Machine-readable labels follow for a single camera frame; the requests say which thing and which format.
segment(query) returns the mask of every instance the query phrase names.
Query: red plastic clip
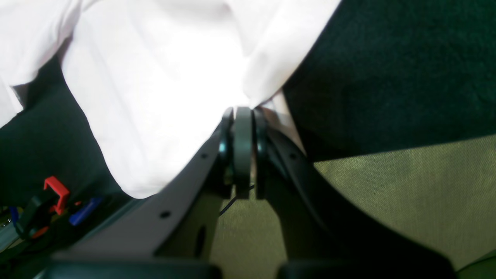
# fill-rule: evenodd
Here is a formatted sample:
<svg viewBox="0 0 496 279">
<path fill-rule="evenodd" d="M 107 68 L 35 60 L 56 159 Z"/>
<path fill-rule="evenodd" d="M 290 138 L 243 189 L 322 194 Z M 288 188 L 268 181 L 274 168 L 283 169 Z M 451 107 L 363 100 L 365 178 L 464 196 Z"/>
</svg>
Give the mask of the red plastic clip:
<svg viewBox="0 0 496 279">
<path fill-rule="evenodd" d="M 55 210 L 58 215 L 62 215 L 62 212 L 65 209 L 65 203 L 67 203 L 67 199 L 69 198 L 69 190 L 67 190 L 67 188 L 57 178 L 55 178 L 55 176 L 45 179 L 45 186 L 43 187 L 43 190 L 48 189 L 48 187 L 52 188 L 60 197 L 57 204 L 50 208 L 50 211 Z"/>
</svg>

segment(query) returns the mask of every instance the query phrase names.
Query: red clip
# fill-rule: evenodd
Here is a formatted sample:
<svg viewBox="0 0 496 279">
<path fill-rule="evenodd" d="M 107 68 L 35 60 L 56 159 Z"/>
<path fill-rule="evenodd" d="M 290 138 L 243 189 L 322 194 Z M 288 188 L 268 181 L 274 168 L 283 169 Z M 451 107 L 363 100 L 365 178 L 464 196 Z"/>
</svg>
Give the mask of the red clip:
<svg viewBox="0 0 496 279">
<path fill-rule="evenodd" d="M 50 211 L 55 210 L 58 215 L 62 215 L 62 212 L 65 209 L 65 203 L 69 198 L 69 190 L 67 190 L 67 188 L 57 178 L 55 178 L 55 176 L 45 179 L 45 186 L 43 187 L 43 190 L 48 189 L 49 186 L 60 197 L 57 205 L 52 206 Z"/>
</svg>

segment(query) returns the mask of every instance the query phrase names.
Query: white fabric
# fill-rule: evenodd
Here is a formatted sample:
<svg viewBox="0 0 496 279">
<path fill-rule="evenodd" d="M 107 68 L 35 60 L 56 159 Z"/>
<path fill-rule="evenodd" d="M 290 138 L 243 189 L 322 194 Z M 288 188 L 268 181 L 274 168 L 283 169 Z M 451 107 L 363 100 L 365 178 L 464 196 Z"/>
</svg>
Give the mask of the white fabric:
<svg viewBox="0 0 496 279">
<path fill-rule="evenodd" d="M 302 148 L 280 89 L 339 2 L 3 0 L 0 125 L 20 110 L 11 87 L 58 52 L 110 172 L 135 198 L 171 181 L 227 107 L 276 92 L 265 107 Z"/>
</svg>

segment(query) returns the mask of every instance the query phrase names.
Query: blue plastic piece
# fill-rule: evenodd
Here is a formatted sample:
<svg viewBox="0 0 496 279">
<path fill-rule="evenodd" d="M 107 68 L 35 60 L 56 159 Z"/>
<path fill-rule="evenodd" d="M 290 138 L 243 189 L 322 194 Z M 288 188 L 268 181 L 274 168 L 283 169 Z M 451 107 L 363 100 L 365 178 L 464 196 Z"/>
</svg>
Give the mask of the blue plastic piece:
<svg viewBox="0 0 496 279">
<path fill-rule="evenodd" d="M 17 207 L 8 207 L 10 209 L 10 216 L 12 217 L 12 223 L 15 224 L 17 223 L 17 220 L 19 220 L 19 212 L 17 211 Z"/>
<path fill-rule="evenodd" d="M 96 209 L 96 207 L 98 207 L 98 205 L 102 201 L 103 198 L 90 199 L 90 202 L 87 205 L 85 205 L 78 212 L 69 217 L 69 223 L 71 223 L 73 226 L 81 224 Z"/>
</svg>

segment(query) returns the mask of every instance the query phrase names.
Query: white shirt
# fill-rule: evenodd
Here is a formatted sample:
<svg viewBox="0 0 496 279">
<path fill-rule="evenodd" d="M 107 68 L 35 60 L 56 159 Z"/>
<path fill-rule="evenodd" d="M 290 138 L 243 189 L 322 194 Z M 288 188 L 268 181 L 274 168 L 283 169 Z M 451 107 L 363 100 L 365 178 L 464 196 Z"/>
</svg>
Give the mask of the white shirt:
<svg viewBox="0 0 496 279">
<path fill-rule="evenodd" d="M 58 55 L 105 162 L 135 198 L 160 191 L 226 108 L 262 103 L 300 147 L 281 87 L 340 0 L 3 0 L 0 126 L 13 86 Z"/>
</svg>

